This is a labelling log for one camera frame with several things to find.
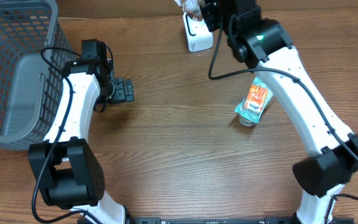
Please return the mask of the beige brown snack bag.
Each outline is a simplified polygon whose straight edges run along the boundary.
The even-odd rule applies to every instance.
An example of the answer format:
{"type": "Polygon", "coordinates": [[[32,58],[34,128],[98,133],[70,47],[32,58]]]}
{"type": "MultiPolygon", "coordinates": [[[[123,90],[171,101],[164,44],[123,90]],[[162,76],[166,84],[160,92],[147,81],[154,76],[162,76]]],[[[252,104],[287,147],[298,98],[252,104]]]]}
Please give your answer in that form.
{"type": "Polygon", "coordinates": [[[204,0],[175,0],[182,11],[193,20],[202,21],[201,7],[205,5],[204,0]]]}

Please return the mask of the teal orange snack packet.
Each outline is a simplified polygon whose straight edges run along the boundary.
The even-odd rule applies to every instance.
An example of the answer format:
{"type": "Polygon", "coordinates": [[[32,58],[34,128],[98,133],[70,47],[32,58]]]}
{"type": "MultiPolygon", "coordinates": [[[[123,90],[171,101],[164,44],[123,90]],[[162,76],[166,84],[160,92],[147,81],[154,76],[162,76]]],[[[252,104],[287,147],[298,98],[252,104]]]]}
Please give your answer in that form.
{"type": "Polygon", "coordinates": [[[257,124],[272,98],[271,89],[261,79],[255,77],[247,96],[234,111],[257,124]]]}

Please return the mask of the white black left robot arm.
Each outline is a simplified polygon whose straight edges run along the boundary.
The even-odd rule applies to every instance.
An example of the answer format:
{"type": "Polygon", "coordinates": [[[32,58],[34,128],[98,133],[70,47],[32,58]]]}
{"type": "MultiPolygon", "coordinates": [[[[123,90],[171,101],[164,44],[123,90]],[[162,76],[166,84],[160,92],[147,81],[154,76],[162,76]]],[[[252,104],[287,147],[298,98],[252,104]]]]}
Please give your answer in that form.
{"type": "Polygon", "coordinates": [[[134,223],[128,209],[106,192],[103,169],[88,144],[97,106],[134,101],[132,81],[114,77],[112,51],[98,39],[83,40],[81,53],[63,68],[48,64],[63,77],[63,93],[44,140],[28,151],[36,179],[34,218],[55,223],[81,214],[88,223],[134,223]]]}

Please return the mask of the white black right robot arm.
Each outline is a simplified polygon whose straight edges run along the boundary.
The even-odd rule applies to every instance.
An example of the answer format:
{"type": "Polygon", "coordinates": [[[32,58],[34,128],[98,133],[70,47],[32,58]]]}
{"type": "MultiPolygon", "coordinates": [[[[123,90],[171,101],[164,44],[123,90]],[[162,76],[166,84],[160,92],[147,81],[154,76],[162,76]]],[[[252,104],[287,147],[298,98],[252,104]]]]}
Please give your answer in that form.
{"type": "Polygon", "coordinates": [[[293,122],[307,158],[293,166],[303,190],[293,223],[335,223],[333,208],[358,170],[358,134],[329,107],[283,26],[262,17],[255,1],[207,0],[210,31],[227,36],[235,59],[261,79],[293,122]]]}

